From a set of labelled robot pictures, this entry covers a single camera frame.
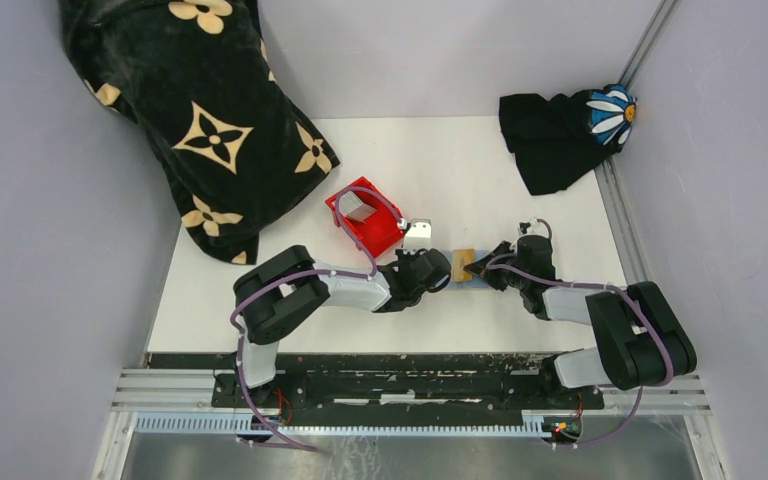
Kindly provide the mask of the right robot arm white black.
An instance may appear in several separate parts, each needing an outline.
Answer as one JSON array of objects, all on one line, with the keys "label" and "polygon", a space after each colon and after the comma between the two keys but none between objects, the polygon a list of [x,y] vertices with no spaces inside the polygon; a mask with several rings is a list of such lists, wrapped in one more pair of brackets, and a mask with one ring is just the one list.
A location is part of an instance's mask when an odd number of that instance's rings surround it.
[{"label": "right robot arm white black", "polygon": [[515,244],[503,241],[463,268],[494,290],[518,291],[524,308],[541,320],[591,329],[594,346],[542,361],[537,392],[551,408],[566,406],[580,388],[661,386],[697,368],[689,336],[652,281],[626,287],[563,281],[556,275],[552,243],[540,235],[524,235]]}]

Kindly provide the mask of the red plastic bin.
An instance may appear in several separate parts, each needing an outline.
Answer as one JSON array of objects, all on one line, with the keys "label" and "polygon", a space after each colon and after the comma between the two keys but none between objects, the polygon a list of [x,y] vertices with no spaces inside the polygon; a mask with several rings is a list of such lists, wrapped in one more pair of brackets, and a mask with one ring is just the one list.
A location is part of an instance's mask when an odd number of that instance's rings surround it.
[{"label": "red plastic bin", "polygon": [[[404,216],[366,177],[359,177],[349,187],[357,187],[357,190],[349,191],[340,198],[344,223],[360,244],[378,258],[404,239],[405,233],[399,226]],[[355,210],[354,204],[358,203],[371,210],[363,220],[353,219],[345,212]]]}]

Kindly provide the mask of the yellow credit card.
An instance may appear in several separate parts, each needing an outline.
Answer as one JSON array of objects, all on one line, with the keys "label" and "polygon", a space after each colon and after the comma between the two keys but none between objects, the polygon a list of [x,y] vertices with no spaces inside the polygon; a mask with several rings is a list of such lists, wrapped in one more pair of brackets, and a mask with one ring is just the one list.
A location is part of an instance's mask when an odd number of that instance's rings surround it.
[{"label": "yellow credit card", "polygon": [[473,248],[455,249],[452,251],[451,279],[455,283],[466,283],[472,280],[473,275],[466,267],[476,260]]}]

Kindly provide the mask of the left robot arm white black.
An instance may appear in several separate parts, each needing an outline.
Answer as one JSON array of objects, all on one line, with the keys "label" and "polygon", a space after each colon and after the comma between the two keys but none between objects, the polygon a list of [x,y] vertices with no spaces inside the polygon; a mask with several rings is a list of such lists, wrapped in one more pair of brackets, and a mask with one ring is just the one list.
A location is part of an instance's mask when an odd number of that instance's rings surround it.
[{"label": "left robot arm white black", "polygon": [[400,251],[395,261],[370,271],[317,261],[302,245],[287,248],[233,284],[237,394],[254,407],[272,399],[279,343],[317,309],[401,312],[416,306],[424,294],[444,289],[450,279],[450,261],[434,248]]}]

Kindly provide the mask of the stack of credit cards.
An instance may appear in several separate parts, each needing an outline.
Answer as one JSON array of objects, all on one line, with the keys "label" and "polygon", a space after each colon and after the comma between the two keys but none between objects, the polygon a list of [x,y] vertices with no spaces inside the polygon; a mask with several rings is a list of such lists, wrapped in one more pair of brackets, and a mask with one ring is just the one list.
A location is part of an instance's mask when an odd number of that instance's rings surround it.
[{"label": "stack of credit cards", "polygon": [[365,203],[353,192],[348,192],[341,197],[338,210],[345,218],[361,223],[365,223],[367,219],[377,212],[375,207]]}]

